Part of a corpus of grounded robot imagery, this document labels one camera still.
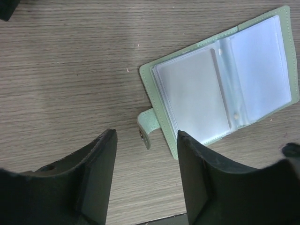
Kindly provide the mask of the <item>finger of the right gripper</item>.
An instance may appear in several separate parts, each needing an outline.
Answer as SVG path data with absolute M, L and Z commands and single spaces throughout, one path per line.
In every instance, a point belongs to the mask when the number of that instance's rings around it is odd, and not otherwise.
M 300 163 L 300 145 L 298 143 L 287 143 L 281 150 L 282 154 L 289 160 Z

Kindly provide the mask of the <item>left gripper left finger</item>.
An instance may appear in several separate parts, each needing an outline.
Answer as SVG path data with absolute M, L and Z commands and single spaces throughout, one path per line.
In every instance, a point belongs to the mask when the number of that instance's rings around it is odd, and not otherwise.
M 117 132 L 36 171 L 0 171 L 3 225 L 103 225 L 117 151 Z

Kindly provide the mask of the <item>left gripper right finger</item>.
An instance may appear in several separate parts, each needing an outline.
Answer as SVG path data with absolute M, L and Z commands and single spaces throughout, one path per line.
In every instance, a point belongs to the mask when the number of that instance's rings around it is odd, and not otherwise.
M 265 168 L 253 168 L 183 131 L 178 132 L 177 150 L 189 224 L 299 224 L 299 163 L 284 156 Z

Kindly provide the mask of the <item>green leather card holder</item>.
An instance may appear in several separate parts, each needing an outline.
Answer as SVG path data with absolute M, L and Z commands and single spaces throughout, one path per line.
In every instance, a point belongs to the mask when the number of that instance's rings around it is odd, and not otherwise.
M 210 145 L 299 101 L 290 8 L 146 63 L 139 74 L 152 105 L 137 117 L 146 148 L 156 129 L 174 159 L 179 130 Z

